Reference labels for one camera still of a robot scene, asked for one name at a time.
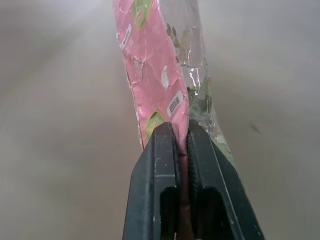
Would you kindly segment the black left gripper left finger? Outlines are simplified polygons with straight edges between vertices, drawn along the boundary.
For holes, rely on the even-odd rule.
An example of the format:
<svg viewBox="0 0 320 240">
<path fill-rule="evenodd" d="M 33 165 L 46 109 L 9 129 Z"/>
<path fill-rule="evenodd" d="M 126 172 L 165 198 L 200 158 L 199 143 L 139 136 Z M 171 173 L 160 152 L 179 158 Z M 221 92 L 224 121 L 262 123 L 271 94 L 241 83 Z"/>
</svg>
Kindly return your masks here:
<svg viewBox="0 0 320 240">
<path fill-rule="evenodd" d="M 175 239 L 180 185 L 176 138 L 171 123 L 164 122 L 132 170 L 122 239 Z"/>
</svg>

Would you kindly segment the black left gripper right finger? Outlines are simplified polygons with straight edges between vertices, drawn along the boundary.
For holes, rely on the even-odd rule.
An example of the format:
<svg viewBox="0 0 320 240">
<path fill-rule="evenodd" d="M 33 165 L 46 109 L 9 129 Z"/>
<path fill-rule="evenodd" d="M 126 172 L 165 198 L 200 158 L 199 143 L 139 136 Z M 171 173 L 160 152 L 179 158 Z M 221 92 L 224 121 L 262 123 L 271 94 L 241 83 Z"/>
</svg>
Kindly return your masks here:
<svg viewBox="0 0 320 240">
<path fill-rule="evenodd" d="M 189 199 L 197 240 L 263 240 L 236 168 L 202 126 L 187 135 Z"/>
</svg>

